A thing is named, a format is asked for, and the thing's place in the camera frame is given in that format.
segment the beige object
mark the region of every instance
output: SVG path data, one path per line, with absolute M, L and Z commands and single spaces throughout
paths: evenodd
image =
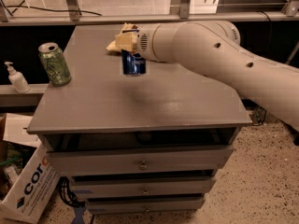
M 136 32 L 127 32 L 124 34 L 115 35 L 115 45 L 118 49 L 136 51 L 137 39 L 138 36 Z
M 125 23 L 123 25 L 123 27 L 121 28 L 121 32 L 120 32 L 120 35 L 122 34 L 122 31 L 125 31 L 125 30 L 130 30 L 130 29 L 135 29 L 137 28 L 136 25 L 134 24 L 131 24 L 131 23 Z M 117 47 L 116 45 L 116 41 L 112 41 L 107 47 L 106 47 L 107 50 L 109 51 L 116 51 L 116 52 L 121 52 L 121 48 Z

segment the blue can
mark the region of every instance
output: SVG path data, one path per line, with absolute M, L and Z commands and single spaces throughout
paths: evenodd
M 138 32 L 138 30 L 126 30 L 126 32 Z M 122 71 L 126 76 L 140 76 L 146 73 L 146 60 L 136 52 L 121 50 Z

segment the aluminum can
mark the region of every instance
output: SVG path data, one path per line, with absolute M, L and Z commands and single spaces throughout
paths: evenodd
M 42 62 L 48 78 L 53 86 L 63 86 L 71 79 L 63 51 L 56 43 L 49 42 L 38 48 L 39 59 Z
M 139 30 L 125 30 L 127 32 L 137 32 Z M 126 76 L 139 76 L 146 73 L 146 60 L 140 56 L 138 52 L 130 52 L 127 50 L 121 50 L 122 56 L 122 71 Z

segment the gray cabinet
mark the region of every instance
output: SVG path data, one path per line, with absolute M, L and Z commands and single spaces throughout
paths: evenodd
M 178 63 L 124 76 L 106 51 L 120 29 L 76 27 L 64 52 L 73 79 L 49 84 L 27 132 L 92 213 L 198 209 L 249 115 L 234 89 Z

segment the pump bottle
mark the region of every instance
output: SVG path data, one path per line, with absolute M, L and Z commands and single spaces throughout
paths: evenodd
M 22 75 L 21 72 L 16 71 L 15 68 L 13 68 L 11 65 L 13 63 L 11 62 L 5 62 L 5 65 L 7 66 L 7 70 L 9 72 L 9 80 L 11 84 L 14 86 L 14 88 L 17 90 L 18 93 L 25 93 L 30 90 L 30 86 L 27 83 L 27 80 Z

